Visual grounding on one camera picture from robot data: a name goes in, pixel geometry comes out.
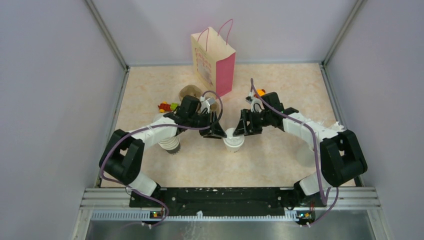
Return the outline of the white plastic cup lid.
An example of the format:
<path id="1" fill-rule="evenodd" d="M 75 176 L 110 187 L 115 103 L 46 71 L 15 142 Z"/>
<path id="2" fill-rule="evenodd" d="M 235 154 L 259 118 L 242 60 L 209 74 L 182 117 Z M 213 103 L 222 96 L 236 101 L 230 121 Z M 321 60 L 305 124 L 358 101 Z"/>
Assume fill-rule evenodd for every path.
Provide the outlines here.
<path id="1" fill-rule="evenodd" d="M 229 143 L 233 145 L 241 144 L 245 142 L 245 136 L 233 136 L 234 127 L 228 128 L 225 133 L 227 138 L 223 139 L 224 143 Z"/>

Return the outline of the white paper coffee cup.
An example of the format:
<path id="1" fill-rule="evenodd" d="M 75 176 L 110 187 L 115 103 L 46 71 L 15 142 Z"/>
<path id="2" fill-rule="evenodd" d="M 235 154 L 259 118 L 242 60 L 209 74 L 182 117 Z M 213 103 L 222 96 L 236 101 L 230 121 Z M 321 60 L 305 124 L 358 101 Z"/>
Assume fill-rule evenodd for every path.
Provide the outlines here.
<path id="1" fill-rule="evenodd" d="M 230 153 L 236 153 L 237 151 L 240 150 L 240 148 L 242 147 L 243 143 L 240 144 L 230 144 L 225 142 L 225 147 L 226 150 L 229 151 Z"/>

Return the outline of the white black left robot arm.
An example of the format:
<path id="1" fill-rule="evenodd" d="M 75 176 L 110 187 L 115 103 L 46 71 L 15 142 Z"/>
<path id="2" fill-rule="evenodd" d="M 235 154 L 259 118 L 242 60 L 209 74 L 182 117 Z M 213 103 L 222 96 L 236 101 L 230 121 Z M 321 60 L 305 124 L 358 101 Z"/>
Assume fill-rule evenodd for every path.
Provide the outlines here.
<path id="1" fill-rule="evenodd" d="M 147 206 L 156 206 L 161 198 L 160 185 L 141 171 L 145 150 L 158 144 L 175 153 L 180 148 L 178 136 L 186 130 L 196 130 L 204 138 L 226 138 L 219 125 L 222 115 L 211 109 L 218 101 L 220 98 L 186 95 L 176 109 L 161 114 L 146 126 L 131 131 L 115 130 L 99 161 L 101 177 L 105 179 L 104 174 L 109 174 L 111 181 L 140 193 Z"/>

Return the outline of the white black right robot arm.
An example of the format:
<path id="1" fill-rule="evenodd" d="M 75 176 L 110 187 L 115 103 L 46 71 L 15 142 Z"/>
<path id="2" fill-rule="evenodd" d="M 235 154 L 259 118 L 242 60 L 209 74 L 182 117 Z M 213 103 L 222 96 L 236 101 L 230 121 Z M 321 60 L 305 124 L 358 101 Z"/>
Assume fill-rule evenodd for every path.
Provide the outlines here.
<path id="1" fill-rule="evenodd" d="M 300 138 L 312 151 L 316 172 L 295 183 L 293 200 L 297 205 L 307 206 L 316 193 L 326 204 L 331 188 L 339 187 L 368 170 L 353 131 L 338 123 L 324 127 L 295 108 L 285 108 L 276 92 L 262 96 L 250 92 L 246 100 L 250 108 L 240 111 L 233 137 L 259 135 L 264 127 L 272 126 Z"/>

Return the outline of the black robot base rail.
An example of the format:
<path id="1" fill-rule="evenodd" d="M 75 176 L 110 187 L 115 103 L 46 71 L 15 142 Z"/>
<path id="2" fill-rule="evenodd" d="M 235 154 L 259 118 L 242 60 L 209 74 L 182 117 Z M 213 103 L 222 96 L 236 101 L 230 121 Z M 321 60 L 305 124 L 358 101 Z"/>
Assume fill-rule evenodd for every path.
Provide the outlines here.
<path id="1" fill-rule="evenodd" d="M 169 216 L 262 217 L 283 216 L 296 207 L 323 207 L 318 193 L 306 196 L 292 187 L 168 187 L 153 193 L 155 202 L 132 193 L 131 208 L 169 209 Z"/>

